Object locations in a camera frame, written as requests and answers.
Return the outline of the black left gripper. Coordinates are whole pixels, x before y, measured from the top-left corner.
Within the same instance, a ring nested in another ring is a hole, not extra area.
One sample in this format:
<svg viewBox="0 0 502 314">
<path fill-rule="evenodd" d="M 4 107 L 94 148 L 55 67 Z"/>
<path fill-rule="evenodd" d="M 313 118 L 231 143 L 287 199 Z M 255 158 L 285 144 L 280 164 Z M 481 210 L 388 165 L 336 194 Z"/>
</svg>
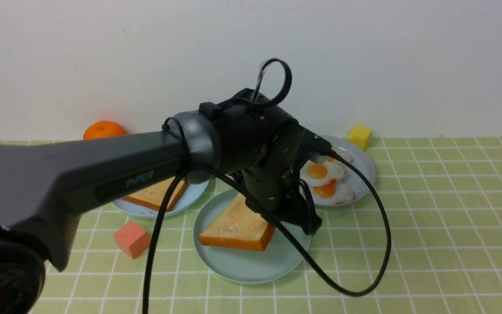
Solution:
<svg viewBox="0 0 502 314">
<path fill-rule="evenodd" d="M 301 168 L 316 157 L 326 161 L 329 141 L 302 126 L 289 126 L 275 133 L 258 163 L 239 171 L 239 183 L 281 222 L 301 227 L 314 235 L 322 225 L 315 212 L 312 193 L 303 187 Z"/>
</svg>

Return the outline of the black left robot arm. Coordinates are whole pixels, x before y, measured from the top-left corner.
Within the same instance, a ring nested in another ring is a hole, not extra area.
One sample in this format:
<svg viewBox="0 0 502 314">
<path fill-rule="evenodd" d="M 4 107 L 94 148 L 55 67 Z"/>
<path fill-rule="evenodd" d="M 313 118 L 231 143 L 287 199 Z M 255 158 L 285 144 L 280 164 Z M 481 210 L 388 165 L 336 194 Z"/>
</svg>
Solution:
<svg viewBox="0 0 502 314">
<path fill-rule="evenodd" d="M 221 110 L 202 103 L 162 130 L 35 146 L 0 144 L 0 314 L 26 314 L 44 286 L 44 262 L 68 264 L 80 217 L 191 169 L 187 182 L 229 174 L 279 219 L 315 234 L 322 219 L 299 194 L 313 134 L 279 106 L 247 105 L 245 88 Z"/>
</svg>

